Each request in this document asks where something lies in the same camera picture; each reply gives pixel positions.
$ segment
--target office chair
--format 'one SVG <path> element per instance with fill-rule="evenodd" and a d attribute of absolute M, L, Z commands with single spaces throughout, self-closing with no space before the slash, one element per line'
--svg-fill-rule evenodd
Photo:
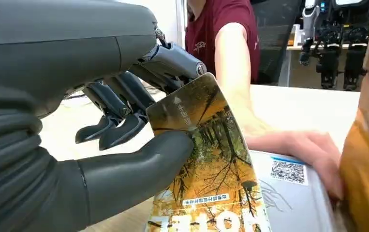
<path fill-rule="evenodd" d="M 277 85 L 302 0 L 251 0 L 260 45 L 257 84 Z"/>

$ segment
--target robot in background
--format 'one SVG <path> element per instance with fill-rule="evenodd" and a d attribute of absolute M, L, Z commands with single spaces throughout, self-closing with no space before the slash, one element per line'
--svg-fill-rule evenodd
<path fill-rule="evenodd" d="M 321 87 L 335 89 L 344 73 L 343 89 L 354 91 L 366 74 L 363 61 L 369 40 L 369 0 L 305 0 L 300 64 L 318 58 Z M 344 71 L 339 71 L 343 44 L 348 45 Z"/>

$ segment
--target wall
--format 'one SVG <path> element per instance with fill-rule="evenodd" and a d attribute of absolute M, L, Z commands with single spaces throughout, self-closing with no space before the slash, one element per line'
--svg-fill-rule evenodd
<path fill-rule="evenodd" d="M 165 33 L 166 40 L 184 47 L 184 3 L 185 0 L 118 0 L 149 8 Z"/>

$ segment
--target red shirt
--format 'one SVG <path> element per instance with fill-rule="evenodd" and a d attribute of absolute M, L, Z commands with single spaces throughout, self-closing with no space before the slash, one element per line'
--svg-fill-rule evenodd
<path fill-rule="evenodd" d="M 200 16 L 195 21 L 189 19 L 185 37 L 186 50 L 205 63 L 207 71 L 215 75 L 214 41 L 219 30 L 227 23 L 239 23 L 247 31 L 251 82 L 255 83 L 258 76 L 260 50 L 250 0 L 206 0 Z"/>

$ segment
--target humanoid robot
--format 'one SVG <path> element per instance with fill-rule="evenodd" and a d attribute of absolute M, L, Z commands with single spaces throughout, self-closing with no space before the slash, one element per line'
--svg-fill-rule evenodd
<path fill-rule="evenodd" d="M 369 0 L 305 0 L 302 16 L 300 63 L 308 65 L 310 56 L 318 58 L 322 88 L 335 89 L 338 74 L 344 73 L 344 90 L 356 90 L 359 77 L 366 74 L 362 64 L 369 39 Z M 340 72 L 344 43 L 348 53 L 345 70 Z"/>
<path fill-rule="evenodd" d="M 40 119 L 82 90 L 103 117 L 76 142 L 108 149 L 147 122 L 155 101 L 138 76 L 171 93 L 205 72 L 166 42 L 145 7 L 0 0 L 0 232 L 80 231 L 167 187 L 192 152 L 185 133 L 163 133 L 130 154 L 59 162 L 39 146 Z"/>

